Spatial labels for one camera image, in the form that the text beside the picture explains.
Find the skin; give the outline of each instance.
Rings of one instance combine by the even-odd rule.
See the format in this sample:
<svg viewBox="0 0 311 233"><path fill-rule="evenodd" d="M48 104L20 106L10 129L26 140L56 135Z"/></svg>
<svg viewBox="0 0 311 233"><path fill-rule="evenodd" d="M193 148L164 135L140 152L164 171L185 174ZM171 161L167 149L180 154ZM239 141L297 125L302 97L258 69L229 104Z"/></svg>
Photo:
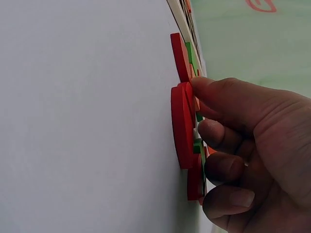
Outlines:
<svg viewBox="0 0 311 233"><path fill-rule="evenodd" d="M191 82L199 134L218 151L205 164L217 185L206 216L229 233L311 232L311 99L233 78Z"/></svg>

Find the orange foam piece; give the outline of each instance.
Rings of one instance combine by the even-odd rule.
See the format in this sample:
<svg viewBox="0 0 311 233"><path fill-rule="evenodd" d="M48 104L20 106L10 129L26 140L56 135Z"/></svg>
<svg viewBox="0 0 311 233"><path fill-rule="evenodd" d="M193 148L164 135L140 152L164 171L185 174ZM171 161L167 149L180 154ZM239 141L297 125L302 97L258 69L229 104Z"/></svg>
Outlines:
<svg viewBox="0 0 311 233"><path fill-rule="evenodd" d="M202 160L201 154L194 154L193 167L188 170L187 197L188 200L199 200L203 196Z"/></svg>
<svg viewBox="0 0 311 233"><path fill-rule="evenodd" d="M190 69L191 69L191 78L193 79L194 77L196 77L195 72L194 72L194 68L193 65L190 63Z"/></svg>
<svg viewBox="0 0 311 233"><path fill-rule="evenodd" d="M209 152L209 154L213 154L213 153L215 153L215 152L217 152L217 151L214 150L214 149L211 148L211 147L208 147L208 152Z"/></svg>
<svg viewBox="0 0 311 233"><path fill-rule="evenodd" d="M187 5L187 8L188 8L189 13L191 13L190 0L186 0L186 5Z"/></svg>
<svg viewBox="0 0 311 233"><path fill-rule="evenodd" d="M181 169L193 164L193 127L186 92L182 86L171 90L172 125L176 153Z"/></svg>
<svg viewBox="0 0 311 233"><path fill-rule="evenodd" d="M194 106L196 112L200 111L200 101L197 97L195 97Z"/></svg>
<svg viewBox="0 0 311 233"><path fill-rule="evenodd" d="M192 127L195 128L195 106L194 106L194 94L193 94L193 89L192 86L189 82L187 83L180 83L178 86L182 86L186 92L186 97L187 97L187 103L190 109L191 113L191 119L192 119Z"/></svg>
<svg viewBox="0 0 311 233"><path fill-rule="evenodd" d="M171 42L179 79L182 83L190 82L191 70L188 60L188 52L180 33L171 34Z"/></svg>

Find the white wall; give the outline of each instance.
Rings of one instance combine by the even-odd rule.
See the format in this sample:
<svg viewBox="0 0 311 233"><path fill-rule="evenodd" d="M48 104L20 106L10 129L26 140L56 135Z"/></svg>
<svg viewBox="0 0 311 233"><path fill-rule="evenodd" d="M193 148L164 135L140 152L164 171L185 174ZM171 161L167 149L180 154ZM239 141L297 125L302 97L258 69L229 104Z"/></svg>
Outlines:
<svg viewBox="0 0 311 233"><path fill-rule="evenodd" d="M165 0L0 7L0 232L210 232L186 201Z"/></svg>

